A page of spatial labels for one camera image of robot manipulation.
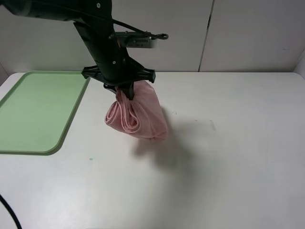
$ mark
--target white table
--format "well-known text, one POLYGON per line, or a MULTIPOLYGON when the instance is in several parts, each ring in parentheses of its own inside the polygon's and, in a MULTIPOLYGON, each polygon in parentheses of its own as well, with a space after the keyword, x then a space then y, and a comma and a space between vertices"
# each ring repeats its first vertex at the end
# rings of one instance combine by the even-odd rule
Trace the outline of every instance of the white table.
MULTIPOLYGON (((0 155, 24 229, 305 228, 301 76, 158 73, 154 87, 172 129, 161 145, 107 127, 114 94, 91 80, 57 153, 0 155)), ((15 228, 3 206, 0 228, 15 228)))

